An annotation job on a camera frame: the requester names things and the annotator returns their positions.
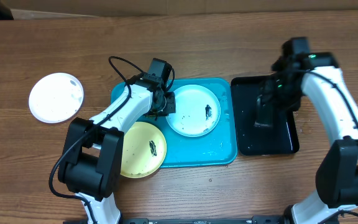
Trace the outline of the white plate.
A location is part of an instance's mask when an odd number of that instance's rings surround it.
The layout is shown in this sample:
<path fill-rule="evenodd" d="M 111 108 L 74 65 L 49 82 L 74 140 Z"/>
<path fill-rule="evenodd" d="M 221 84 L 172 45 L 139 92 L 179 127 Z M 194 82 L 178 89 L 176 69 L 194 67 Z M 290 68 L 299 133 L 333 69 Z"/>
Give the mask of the white plate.
<path fill-rule="evenodd" d="M 44 123 L 61 123 L 74 116 L 85 97 L 80 81 L 68 73 L 52 73 L 40 79 L 29 95 L 32 115 Z"/>

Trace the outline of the light blue plate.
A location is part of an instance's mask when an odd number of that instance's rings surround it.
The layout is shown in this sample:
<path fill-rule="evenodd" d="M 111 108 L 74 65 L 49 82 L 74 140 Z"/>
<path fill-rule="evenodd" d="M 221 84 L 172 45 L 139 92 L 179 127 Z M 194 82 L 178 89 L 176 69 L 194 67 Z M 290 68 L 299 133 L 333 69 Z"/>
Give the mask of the light blue plate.
<path fill-rule="evenodd" d="M 175 113 L 167 116 L 168 125 L 185 137 L 200 137 L 211 132 L 219 122 L 221 106 L 216 95 L 201 85 L 177 88 Z"/>

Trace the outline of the green orange sponge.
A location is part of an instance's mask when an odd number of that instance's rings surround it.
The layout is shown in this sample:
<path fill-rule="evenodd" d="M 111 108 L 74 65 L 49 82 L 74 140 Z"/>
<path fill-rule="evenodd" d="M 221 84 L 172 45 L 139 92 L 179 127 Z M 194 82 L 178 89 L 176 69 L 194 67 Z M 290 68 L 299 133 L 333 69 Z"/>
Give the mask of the green orange sponge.
<path fill-rule="evenodd" d="M 273 126 L 273 105 L 264 102 L 259 95 L 256 101 L 256 114 L 254 126 L 258 128 L 271 128 Z"/>

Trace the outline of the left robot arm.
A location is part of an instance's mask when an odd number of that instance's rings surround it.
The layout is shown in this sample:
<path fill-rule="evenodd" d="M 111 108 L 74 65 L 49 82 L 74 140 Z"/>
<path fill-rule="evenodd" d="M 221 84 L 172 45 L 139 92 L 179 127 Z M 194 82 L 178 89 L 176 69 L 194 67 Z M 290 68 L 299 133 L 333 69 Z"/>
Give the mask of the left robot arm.
<path fill-rule="evenodd" d="M 159 118 L 175 112 L 174 79 L 174 68 L 153 58 L 147 71 L 124 80 L 121 96 L 104 111 L 70 123 L 48 185 L 57 197 L 82 202 L 85 223 L 122 223 L 113 192 L 121 172 L 124 135 L 141 116 Z"/>

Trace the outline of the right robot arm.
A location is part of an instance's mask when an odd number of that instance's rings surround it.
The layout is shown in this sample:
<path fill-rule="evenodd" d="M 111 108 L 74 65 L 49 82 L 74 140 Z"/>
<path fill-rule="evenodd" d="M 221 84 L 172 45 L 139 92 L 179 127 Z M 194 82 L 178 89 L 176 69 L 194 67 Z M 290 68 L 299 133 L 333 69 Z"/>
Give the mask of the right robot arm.
<path fill-rule="evenodd" d="M 326 130 L 330 148 L 316 176 L 316 189 L 290 205 L 282 223 L 338 223 L 358 208 L 358 106 L 331 52 L 313 53 L 305 37 L 282 45 L 282 54 L 259 88 L 255 126 L 270 128 L 276 112 L 300 108 L 310 99 Z"/>

